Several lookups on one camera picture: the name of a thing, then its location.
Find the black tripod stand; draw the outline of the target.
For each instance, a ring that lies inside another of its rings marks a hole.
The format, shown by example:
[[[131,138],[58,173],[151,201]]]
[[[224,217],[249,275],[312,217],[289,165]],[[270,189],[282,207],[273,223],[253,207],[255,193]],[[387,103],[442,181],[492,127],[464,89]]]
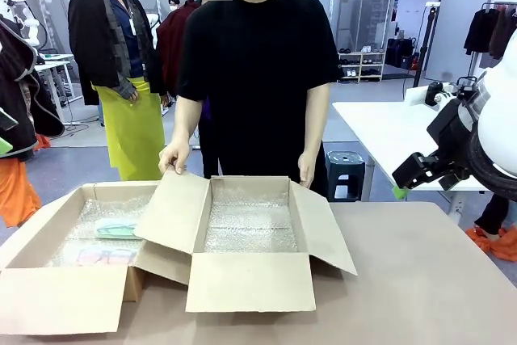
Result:
[[[426,25],[425,34],[423,37],[422,46],[421,46],[420,52],[419,52],[418,66],[417,66],[416,73],[414,75],[413,87],[418,87],[418,84],[419,84],[419,81],[421,78],[424,60],[425,60],[425,56],[426,56],[427,50],[428,50],[428,44],[429,44],[429,40],[430,40],[431,30],[433,28],[433,24],[435,22],[435,17],[436,17],[437,11],[440,8],[440,5],[441,5],[441,2],[438,2],[438,1],[427,2],[425,5],[425,9],[428,9],[429,13],[427,16],[427,25]]]

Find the bubble wrap sheet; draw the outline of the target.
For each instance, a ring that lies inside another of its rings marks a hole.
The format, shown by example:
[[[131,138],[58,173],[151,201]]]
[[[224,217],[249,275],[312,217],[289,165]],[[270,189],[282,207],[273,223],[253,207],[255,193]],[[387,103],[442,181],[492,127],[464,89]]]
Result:
[[[241,188],[213,189],[204,251],[297,252],[288,193],[251,194]]]
[[[124,218],[138,222],[150,201],[149,196],[138,196],[127,201],[102,202],[87,200],[78,221],[57,248],[48,267],[84,267],[76,264],[81,249],[88,247],[124,248],[139,251],[142,240],[107,240],[95,236],[95,222],[103,218]]]

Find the dark bags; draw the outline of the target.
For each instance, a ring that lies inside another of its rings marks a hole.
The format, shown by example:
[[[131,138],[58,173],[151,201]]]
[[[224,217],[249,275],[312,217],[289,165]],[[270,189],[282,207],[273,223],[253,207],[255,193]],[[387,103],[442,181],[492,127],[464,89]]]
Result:
[[[415,38],[390,38],[385,50],[385,64],[400,69],[409,69],[413,62]]]

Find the pink glasses in clear bag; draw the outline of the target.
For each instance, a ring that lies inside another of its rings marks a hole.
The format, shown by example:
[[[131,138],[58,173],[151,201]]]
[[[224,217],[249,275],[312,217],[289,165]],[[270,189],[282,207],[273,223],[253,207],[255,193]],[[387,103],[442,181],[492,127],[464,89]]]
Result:
[[[81,249],[76,258],[79,266],[90,265],[125,265],[132,264],[137,252],[131,249],[110,247],[88,247]]]

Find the person right forearm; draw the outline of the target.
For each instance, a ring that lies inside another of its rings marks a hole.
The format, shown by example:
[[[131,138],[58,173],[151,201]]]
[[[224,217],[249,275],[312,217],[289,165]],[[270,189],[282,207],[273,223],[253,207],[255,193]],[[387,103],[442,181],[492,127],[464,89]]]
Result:
[[[170,147],[175,155],[188,153],[189,141],[199,123],[201,111],[201,102],[178,97],[170,143]]]

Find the white shoe rack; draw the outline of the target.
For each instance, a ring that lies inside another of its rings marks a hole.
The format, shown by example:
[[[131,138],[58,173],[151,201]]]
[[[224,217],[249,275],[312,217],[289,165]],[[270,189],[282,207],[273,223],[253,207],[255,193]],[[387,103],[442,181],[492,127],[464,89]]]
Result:
[[[385,50],[363,46],[353,52],[349,48],[338,50],[339,68],[342,82],[379,82],[385,66]]]

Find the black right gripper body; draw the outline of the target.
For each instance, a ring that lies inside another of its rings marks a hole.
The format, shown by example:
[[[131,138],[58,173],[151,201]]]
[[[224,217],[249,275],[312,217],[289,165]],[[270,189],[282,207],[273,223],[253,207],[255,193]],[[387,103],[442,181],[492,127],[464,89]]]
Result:
[[[437,149],[428,155],[434,159],[471,159],[471,143],[478,114],[464,99],[448,101],[428,125],[427,132]]]

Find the person in dark trousers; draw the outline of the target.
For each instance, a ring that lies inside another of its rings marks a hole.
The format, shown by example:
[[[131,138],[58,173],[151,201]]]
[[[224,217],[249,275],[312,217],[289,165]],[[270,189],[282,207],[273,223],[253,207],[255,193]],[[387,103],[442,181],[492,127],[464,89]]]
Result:
[[[498,235],[508,214],[508,208],[508,199],[493,194],[482,215],[474,221],[474,224],[488,234]]]

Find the person left forearm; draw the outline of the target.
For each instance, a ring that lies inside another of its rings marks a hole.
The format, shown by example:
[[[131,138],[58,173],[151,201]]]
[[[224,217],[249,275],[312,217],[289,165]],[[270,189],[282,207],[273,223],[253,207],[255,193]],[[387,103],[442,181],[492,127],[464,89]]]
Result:
[[[330,105],[330,84],[312,88],[307,92],[305,109],[304,152],[315,158],[319,152],[326,127]]]

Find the cardboard box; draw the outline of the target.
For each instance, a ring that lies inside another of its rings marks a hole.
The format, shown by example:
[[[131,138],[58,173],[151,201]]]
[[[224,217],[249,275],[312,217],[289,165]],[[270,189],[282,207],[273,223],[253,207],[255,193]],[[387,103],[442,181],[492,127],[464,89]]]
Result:
[[[150,196],[155,181],[88,183],[46,204],[0,246],[0,334],[111,333],[145,276],[187,284],[190,258],[143,241],[133,264],[48,267],[87,200]]]
[[[296,237],[293,253],[207,253],[204,242],[212,190],[288,193]],[[341,271],[356,269],[327,199],[286,177],[219,176],[205,179],[168,170],[134,233],[142,241],[190,258],[188,313],[305,312],[316,308],[309,260]]]

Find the green glasses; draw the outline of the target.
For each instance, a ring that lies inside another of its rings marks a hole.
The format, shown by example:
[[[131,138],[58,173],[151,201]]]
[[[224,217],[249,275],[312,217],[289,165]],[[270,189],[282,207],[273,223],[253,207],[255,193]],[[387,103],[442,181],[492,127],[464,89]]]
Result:
[[[134,234],[136,223],[124,218],[103,218],[95,222],[95,236],[107,240],[138,240]]]

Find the black plastic stool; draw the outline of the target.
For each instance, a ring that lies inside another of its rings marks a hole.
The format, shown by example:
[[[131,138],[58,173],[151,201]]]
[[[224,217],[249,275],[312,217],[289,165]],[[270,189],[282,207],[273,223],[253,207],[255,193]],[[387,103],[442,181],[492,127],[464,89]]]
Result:
[[[365,161],[352,151],[329,151],[326,154],[328,176],[327,199],[329,202],[361,201],[365,175]],[[347,194],[337,197],[338,187],[345,187]]]

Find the orange cloth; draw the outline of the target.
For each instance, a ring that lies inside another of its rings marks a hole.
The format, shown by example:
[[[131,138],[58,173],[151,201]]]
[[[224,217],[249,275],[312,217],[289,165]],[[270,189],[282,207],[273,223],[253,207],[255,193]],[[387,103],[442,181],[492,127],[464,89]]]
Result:
[[[467,229],[465,233],[486,254],[491,253],[498,259],[517,262],[517,227],[501,228],[498,239],[491,240],[479,227]]]

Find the mannequin in black jacket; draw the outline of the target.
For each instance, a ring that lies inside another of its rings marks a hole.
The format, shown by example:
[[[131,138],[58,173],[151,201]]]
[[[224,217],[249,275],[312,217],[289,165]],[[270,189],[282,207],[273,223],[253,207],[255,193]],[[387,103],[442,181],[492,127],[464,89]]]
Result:
[[[131,78],[143,78],[150,84],[150,91],[160,96],[161,109],[168,104],[162,63],[139,0],[70,0],[68,25],[85,105],[103,110],[94,86],[136,101],[138,92]]]

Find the white background desk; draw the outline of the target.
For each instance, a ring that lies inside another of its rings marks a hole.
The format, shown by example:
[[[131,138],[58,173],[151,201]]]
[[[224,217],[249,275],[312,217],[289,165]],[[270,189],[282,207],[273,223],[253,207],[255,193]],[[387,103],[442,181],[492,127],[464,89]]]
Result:
[[[69,106],[70,103],[80,98],[80,95],[77,95],[74,90],[74,84],[69,74],[69,66],[72,65],[74,56],[60,53],[44,54],[42,59],[44,64],[37,65],[36,71],[46,81],[58,117],[63,124],[67,124],[63,115],[63,107]]]

